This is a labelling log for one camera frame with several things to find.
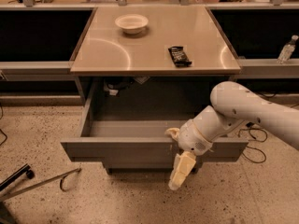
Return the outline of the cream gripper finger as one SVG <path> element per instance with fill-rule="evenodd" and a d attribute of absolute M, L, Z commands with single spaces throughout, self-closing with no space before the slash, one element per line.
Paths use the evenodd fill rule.
<path fill-rule="evenodd" d="M 179 189 L 195 164 L 196 156 L 193 153 L 183 151 L 181 154 L 177 154 L 174 159 L 173 170 L 170 175 L 168 187 L 171 190 Z"/>
<path fill-rule="evenodd" d="M 177 141 L 179 136 L 179 128 L 169 128 L 164 132 L 164 134 Z"/>

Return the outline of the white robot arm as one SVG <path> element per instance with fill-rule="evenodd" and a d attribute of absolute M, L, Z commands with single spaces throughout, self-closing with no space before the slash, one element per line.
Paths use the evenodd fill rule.
<path fill-rule="evenodd" d="M 291 147 L 299 149 L 299 110 L 266 101 L 246 87 L 224 81 L 210 93 L 210 102 L 195 118 L 165 133 L 178 142 L 168 187 L 181 187 L 196 158 L 204 155 L 218 137 L 248 121 L 261 126 Z"/>

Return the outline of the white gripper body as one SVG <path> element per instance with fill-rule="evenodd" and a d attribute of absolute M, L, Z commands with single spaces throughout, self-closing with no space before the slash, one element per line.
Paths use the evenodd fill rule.
<path fill-rule="evenodd" d="M 178 146 L 184 151 L 192 152 L 195 156 L 201 156 L 212 148 L 212 143 L 205 139 L 193 120 L 189 119 L 179 129 Z"/>

